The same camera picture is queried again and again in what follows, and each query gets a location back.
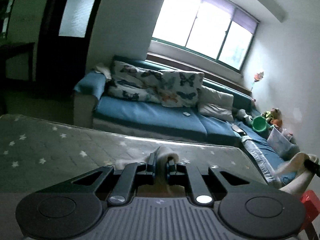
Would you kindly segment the clear plastic storage box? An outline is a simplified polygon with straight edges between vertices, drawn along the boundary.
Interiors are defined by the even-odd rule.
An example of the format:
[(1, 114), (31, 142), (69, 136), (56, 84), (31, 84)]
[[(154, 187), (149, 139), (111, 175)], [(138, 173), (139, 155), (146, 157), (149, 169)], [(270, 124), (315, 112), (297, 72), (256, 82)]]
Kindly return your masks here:
[(287, 137), (273, 128), (268, 136), (267, 143), (273, 150), (284, 160), (290, 160), (296, 153), (299, 152), (299, 147), (291, 143)]

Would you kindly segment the red plastic stool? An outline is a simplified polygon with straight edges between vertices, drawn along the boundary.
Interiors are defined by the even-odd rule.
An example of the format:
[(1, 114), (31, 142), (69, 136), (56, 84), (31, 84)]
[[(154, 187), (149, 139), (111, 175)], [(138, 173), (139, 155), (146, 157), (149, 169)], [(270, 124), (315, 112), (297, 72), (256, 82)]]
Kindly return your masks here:
[(305, 210), (306, 210), (304, 223), (301, 227), (301, 231), (302, 231), (302, 230), (306, 229), (307, 226), (311, 225), (312, 222), (319, 215), (320, 200), (312, 190), (307, 190), (301, 196), (300, 201), (303, 203)]

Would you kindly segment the plush toy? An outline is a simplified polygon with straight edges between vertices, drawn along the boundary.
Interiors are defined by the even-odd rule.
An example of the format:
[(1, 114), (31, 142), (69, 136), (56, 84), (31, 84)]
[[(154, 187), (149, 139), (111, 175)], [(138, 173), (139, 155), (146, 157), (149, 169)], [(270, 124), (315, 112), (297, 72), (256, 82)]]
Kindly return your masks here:
[(265, 111), (261, 113), (261, 116), (266, 119), (269, 125), (276, 125), (279, 128), (283, 125), (282, 114), (278, 108), (272, 108), (270, 111)]

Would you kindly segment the window with green frame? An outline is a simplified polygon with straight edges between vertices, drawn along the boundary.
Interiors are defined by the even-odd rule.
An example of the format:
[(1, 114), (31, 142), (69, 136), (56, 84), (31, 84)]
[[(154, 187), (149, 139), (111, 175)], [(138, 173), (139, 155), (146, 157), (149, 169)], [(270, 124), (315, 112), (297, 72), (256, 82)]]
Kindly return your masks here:
[(239, 72), (258, 24), (229, 0), (164, 0), (152, 39)]

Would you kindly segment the dark wooden door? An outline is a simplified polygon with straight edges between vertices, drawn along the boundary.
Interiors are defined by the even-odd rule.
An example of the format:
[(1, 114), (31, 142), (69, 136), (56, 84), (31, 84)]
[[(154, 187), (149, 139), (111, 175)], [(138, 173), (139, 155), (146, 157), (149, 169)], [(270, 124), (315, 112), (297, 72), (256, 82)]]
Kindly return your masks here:
[(36, 93), (64, 99), (86, 73), (93, 25), (101, 0), (47, 0), (35, 70)]

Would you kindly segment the blue sofa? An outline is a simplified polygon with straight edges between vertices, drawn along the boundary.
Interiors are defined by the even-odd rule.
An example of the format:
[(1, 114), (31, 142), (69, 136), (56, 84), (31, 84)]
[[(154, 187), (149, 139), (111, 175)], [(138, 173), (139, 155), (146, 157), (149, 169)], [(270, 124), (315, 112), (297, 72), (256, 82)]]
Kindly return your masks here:
[(115, 56), (109, 66), (97, 64), (75, 85), (76, 126), (147, 138), (242, 146), (253, 157), (271, 185), (282, 187), (294, 180), (294, 172), (279, 176), (274, 174), (284, 160), (269, 146), (265, 136), (259, 135), (236, 118), (240, 109), (244, 109), (246, 113), (251, 112), (253, 107), (249, 97), (233, 93), (230, 89), (209, 87), (203, 82), (202, 86), (234, 95), (233, 122), (201, 115), (198, 112), (198, 102), (195, 107), (172, 108), (164, 107), (161, 103), (116, 98), (108, 94), (114, 61), (158, 72), (174, 70), (121, 56)]

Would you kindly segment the green plastic bucket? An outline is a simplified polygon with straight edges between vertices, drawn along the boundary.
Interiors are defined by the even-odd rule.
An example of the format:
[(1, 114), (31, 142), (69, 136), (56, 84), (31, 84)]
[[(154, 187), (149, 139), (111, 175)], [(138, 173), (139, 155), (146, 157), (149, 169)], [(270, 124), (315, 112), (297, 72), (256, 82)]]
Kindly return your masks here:
[(263, 116), (256, 116), (252, 120), (252, 129), (257, 133), (263, 133), (268, 130), (269, 124), (267, 120)]

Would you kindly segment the large butterfly pillow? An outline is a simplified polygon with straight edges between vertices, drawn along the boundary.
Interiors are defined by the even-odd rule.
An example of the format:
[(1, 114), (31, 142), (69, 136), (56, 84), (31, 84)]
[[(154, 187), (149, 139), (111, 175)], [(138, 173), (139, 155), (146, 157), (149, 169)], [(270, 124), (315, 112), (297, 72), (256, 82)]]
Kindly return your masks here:
[(158, 93), (164, 107), (195, 107), (203, 85), (203, 72), (161, 70)]

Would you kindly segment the white pillow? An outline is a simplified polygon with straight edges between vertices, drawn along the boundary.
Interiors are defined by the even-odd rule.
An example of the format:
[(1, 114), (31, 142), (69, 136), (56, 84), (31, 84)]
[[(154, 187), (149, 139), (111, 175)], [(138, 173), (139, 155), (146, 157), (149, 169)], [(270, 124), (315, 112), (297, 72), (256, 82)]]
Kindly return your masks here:
[(219, 120), (233, 122), (234, 95), (202, 86), (199, 92), (198, 112)]

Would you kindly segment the green quilted star tablecloth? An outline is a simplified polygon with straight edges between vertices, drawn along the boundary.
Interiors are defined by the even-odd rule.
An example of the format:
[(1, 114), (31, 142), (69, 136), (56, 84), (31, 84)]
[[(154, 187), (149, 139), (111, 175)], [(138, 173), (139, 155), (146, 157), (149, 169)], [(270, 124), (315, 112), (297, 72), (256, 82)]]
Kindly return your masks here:
[(162, 148), (206, 170), (217, 165), (263, 183), (253, 161), (231, 146), (131, 137), (35, 119), (1, 117), (1, 239), (21, 239), (15, 209), (26, 195), (118, 160)]

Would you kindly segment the colourful pinwheel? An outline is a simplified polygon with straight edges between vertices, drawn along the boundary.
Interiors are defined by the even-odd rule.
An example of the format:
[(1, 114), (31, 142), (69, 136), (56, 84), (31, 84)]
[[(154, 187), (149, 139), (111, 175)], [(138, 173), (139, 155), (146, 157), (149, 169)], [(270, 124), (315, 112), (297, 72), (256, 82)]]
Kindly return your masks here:
[(259, 72), (259, 73), (254, 75), (254, 80), (253, 80), (253, 83), (252, 83), (251, 91), (253, 90), (254, 84), (259, 82), (260, 80), (262, 80), (263, 77), (264, 77), (264, 72)]

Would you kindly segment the cream sweatshirt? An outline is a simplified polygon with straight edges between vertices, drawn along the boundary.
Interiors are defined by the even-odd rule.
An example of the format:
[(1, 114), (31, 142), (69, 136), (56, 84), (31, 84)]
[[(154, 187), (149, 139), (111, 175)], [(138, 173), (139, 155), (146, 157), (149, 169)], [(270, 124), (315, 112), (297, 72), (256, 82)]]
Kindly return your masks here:
[(167, 146), (159, 146), (155, 150), (156, 154), (156, 172), (155, 172), (155, 183), (153, 185), (142, 185), (138, 188), (137, 196), (140, 197), (183, 197), (185, 195), (184, 187), (167, 184), (166, 178), (166, 163), (169, 159), (172, 159), (174, 163), (180, 161), (179, 155), (171, 150)]

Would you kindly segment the grey stuffed toy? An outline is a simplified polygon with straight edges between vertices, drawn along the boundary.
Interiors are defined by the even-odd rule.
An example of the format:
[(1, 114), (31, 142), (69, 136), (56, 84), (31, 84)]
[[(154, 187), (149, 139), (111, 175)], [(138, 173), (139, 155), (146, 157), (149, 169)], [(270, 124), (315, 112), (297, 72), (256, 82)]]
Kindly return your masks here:
[(238, 110), (236, 118), (245, 123), (247, 126), (252, 126), (253, 117), (248, 115), (244, 109)]

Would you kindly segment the long butterfly pillow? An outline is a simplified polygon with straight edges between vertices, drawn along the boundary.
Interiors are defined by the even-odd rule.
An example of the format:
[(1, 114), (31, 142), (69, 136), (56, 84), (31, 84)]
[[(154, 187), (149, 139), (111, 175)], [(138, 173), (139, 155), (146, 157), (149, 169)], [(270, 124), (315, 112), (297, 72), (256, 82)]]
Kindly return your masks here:
[(114, 61), (108, 94), (131, 101), (161, 103), (158, 88), (162, 73)]

